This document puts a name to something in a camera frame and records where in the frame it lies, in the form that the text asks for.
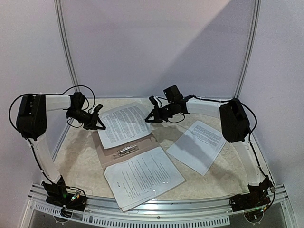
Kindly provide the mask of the white dense text sheet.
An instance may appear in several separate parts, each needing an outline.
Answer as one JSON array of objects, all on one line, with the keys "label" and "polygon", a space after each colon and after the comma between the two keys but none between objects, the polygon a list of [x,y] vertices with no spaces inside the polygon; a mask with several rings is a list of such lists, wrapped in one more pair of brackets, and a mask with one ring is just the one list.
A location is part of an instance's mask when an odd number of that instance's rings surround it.
[{"label": "white dense text sheet", "polygon": [[149,135],[152,131],[145,122],[149,111],[139,102],[116,107],[99,115],[105,130],[98,130],[104,149],[114,148]]}]

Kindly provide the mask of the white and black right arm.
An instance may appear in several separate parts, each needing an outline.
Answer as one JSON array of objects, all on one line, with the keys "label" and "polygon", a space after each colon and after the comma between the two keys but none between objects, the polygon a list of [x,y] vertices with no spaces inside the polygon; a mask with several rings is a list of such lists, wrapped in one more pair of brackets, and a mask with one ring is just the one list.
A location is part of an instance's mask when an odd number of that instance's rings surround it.
[{"label": "white and black right arm", "polygon": [[147,123],[168,122],[176,114],[202,114],[218,118],[224,139],[233,144],[244,165],[249,188],[273,187],[269,176],[262,170],[252,143],[253,128],[246,111],[249,109],[237,98],[230,100],[206,99],[196,95],[183,96],[175,85],[164,91],[167,105],[150,96],[153,109],[145,118]]}]

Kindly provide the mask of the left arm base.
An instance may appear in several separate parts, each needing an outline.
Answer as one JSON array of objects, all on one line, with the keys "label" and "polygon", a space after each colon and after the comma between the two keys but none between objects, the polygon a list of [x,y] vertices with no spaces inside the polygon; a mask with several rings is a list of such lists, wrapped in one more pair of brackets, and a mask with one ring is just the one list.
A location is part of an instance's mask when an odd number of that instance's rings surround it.
[{"label": "left arm base", "polygon": [[79,188],[67,186],[62,176],[57,183],[49,184],[43,181],[41,184],[47,192],[46,203],[65,209],[85,211],[87,202],[85,192]]}]

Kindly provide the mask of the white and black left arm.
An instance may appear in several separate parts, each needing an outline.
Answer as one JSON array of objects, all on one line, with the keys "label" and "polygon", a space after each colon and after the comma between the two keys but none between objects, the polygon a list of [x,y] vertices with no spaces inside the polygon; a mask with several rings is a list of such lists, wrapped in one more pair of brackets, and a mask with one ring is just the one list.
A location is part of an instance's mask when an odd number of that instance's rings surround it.
[{"label": "white and black left arm", "polygon": [[106,126],[99,118],[102,104],[93,105],[91,111],[83,110],[86,97],[81,92],[64,94],[24,94],[16,119],[16,129],[28,141],[40,171],[53,185],[57,185],[62,176],[51,157],[46,140],[47,112],[65,110],[66,117],[78,121],[86,130],[105,130]]}]

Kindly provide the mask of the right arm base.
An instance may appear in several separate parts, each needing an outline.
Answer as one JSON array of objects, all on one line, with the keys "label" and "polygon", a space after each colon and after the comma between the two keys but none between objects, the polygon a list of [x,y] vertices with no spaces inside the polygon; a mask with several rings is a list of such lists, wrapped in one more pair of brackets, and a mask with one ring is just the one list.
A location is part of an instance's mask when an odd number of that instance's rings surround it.
[{"label": "right arm base", "polygon": [[257,186],[248,185],[249,193],[237,194],[229,198],[229,204],[233,212],[253,209],[266,205],[265,212],[273,204],[275,199],[275,188],[268,176]]}]

